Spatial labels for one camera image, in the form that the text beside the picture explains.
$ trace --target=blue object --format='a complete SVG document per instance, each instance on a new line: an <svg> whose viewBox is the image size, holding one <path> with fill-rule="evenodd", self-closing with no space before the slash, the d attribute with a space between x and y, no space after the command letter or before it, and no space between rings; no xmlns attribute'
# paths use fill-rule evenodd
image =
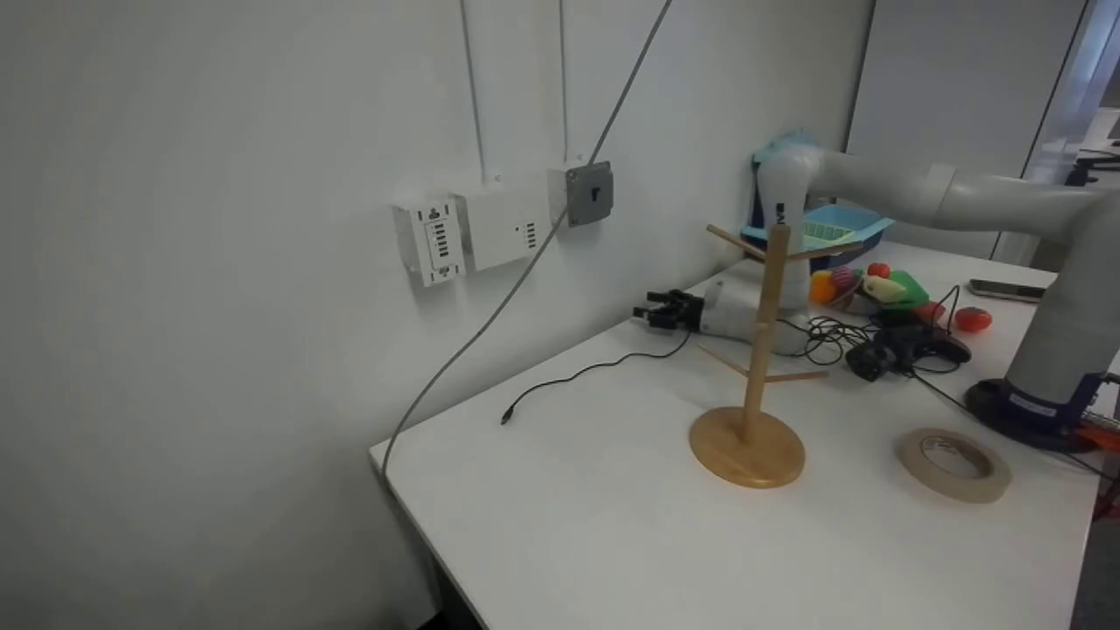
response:
<svg viewBox="0 0 1120 630"><path fill-rule="evenodd" d="M827 268L827 265L848 265L849 259L870 251L882 243L882 231L893 229L896 222L880 216L863 205L827 203L809 209L803 223L805 223L805 243L803 243L805 251L860 243L860 249L853 251L813 259L813 268ZM743 229L743 237L768 245L768 229Z"/></svg>

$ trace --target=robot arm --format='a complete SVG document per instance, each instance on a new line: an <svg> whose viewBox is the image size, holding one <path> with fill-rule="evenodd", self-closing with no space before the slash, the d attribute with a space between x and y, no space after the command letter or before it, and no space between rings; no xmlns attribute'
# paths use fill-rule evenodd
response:
<svg viewBox="0 0 1120 630"><path fill-rule="evenodd" d="M1069 243L1072 254L1013 361L1003 400L1028 408L1034 424L1082 420L1086 379L1107 376L1120 347L1120 292L1113 292L1120 191L964 175L946 165L876 165L835 152L789 148L760 169L760 196L768 222L779 214L793 231L809 196L844 196L926 229L1028 231ZM809 265L789 272L789 312L805 308L805 282Z"/></svg>

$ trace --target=red object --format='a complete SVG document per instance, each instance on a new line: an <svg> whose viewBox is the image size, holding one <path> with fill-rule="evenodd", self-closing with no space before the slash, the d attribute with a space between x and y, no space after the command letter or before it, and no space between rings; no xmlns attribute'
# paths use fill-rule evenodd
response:
<svg viewBox="0 0 1120 630"><path fill-rule="evenodd" d="M870 263L868 278L889 278L889 263Z"/></svg>
<svg viewBox="0 0 1120 630"><path fill-rule="evenodd" d="M916 308L921 323L943 323L946 319L946 306L943 302L926 302Z"/></svg>
<svg viewBox="0 0 1120 630"><path fill-rule="evenodd" d="M982 308L959 308L959 312L957 312L957 330L959 330L959 333L978 335L978 333L982 333L987 324L992 324L992 312L982 312Z"/></svg>

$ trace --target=electrical box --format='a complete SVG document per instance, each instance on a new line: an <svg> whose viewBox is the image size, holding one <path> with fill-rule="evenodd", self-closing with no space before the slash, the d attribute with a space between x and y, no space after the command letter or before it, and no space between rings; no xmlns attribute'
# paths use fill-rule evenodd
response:
<svg viewBox="0 0 1120 630"><path fill-rule="evenodd" d="M561 175L536 175L464 196L464 251L473 268L536 254L551 236L552 205L565 205Z"/></svg>
<svg viewBox="0 0 1120 630"><path fill-rule="evenodd" d="M400 254L421 286L448 282L464 272L460 196L394 203Z"/></svg>

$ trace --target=wooden pole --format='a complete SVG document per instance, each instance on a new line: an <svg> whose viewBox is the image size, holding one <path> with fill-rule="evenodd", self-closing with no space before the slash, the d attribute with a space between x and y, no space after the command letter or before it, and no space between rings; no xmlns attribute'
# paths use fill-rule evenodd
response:
<svg viewBox="0 0 1120 630"><path fill-rule="evenodd" d="M775 223L768 237L768 265L762 265L762 295L760 295L760 315L756 315L756 338L749 349L749 382L746 382L746 400L743 400L743 420L737 420L737 438L749 440L749 426L762 414L762 393L768 393L768 368L769 368L769 347L776 333L776 308L779 308L779 282L785 282L785 263L790 251L790 229Z"/></svg>

